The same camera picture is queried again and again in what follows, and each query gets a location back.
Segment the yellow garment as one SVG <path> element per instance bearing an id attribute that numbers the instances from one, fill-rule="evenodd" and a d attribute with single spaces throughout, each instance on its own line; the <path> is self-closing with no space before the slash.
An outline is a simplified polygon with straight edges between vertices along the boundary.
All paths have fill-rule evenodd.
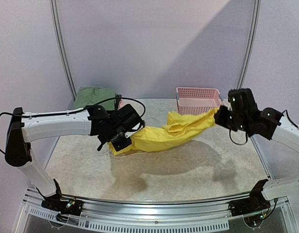
<path id="1" fill-rule="evenodd" d="M 116 151 L 108 143 L 109 150 L 114 156 L 130 151 L 160 152 L 180 146 L 194 139 L 208 128 L 215 126 L 214 115 L 218 108 L 209 110 L 201 115 L 181 115 L 169 112 L 166 125 L 161 128 L 146 126 L 131 136 L 132 144 Z"/>

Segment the green tank top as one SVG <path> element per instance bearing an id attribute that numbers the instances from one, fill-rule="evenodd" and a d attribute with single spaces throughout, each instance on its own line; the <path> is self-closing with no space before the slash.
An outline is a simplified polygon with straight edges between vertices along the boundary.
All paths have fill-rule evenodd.
<path id="1" fill-rule="evenodd" d="M 93 105 L 102 100 L 119 97 L 114 90 L 104 87 L 80 87 L 74 102 L 74 109 Z"/>

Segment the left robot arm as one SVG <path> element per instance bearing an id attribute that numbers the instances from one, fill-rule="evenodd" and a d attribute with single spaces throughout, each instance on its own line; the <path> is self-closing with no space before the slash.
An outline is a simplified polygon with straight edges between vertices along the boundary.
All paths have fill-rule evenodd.
<path id="1" fill-rule="evenodd" d="M 5 161 L 22 171 L 56 211 L 66 207 L 56 181 L 35 160 L 31 143 L 67 135 L 96 136 L 97 150 L 111 143 L 116 151 L 132 144 L 131 136 L 145 126 L 137 111 L 127 104 L 106 111 L 101 105 L 71 111 L 33 114 L 16 108 L 7 131 Z"/>

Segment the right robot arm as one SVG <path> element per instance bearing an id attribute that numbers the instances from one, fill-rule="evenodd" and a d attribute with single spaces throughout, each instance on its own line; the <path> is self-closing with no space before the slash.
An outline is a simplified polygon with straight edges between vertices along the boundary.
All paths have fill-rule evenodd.
<path id="1" fill-rule="evenodd" d="M 246 138 L 260 135 L 267 140 L 281 143 L 299 153 L 299 125 L 292 122 L 288 113 L 273 108 L 260 111 L 249 88 L 228 92 L 230 106 L 220 106 L 214 114 L 215 123 L 230 132 L 244 131 Z M 264 200 L 299 195 L 299 175 L 277 180 L 261 180 L 250 192 L 245 207 L 255 212 Z"/>

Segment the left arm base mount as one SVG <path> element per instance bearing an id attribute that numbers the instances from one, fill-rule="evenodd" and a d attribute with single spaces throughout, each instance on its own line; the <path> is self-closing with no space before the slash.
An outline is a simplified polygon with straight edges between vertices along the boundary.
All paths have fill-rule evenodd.
<path id="1" fill-rule="evenodd" d="M 38 193 L 43 197 L 41 206 L 43 208 L 56 211 L 57 221 L 67 222 L 65 215 L 80 216 L 83 210 L 84 202 L 77 199 L 75 196 L 65 197 L 63 196 L 58 182 L 54 179 L 56 187 L 55 194 L 49 197 L 45 197 L 37 188 Z"/>

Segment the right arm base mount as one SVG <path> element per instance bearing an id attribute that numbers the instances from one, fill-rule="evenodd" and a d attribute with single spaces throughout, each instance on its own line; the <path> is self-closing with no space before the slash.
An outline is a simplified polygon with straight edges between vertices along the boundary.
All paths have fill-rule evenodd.
<path id="1" fill-rule="evenodd" d="M 228 210 L 232 216 L 243 216 L 244 223 L 250 228 L 258 228 L 275 210 L 278 198 L 274 199 L 271 206 L 269 200 L 262 195 L 262 190 L 267 179 L 260 180 L 250 191 L 249 196 L 244 199 L 230 201 Z"/>

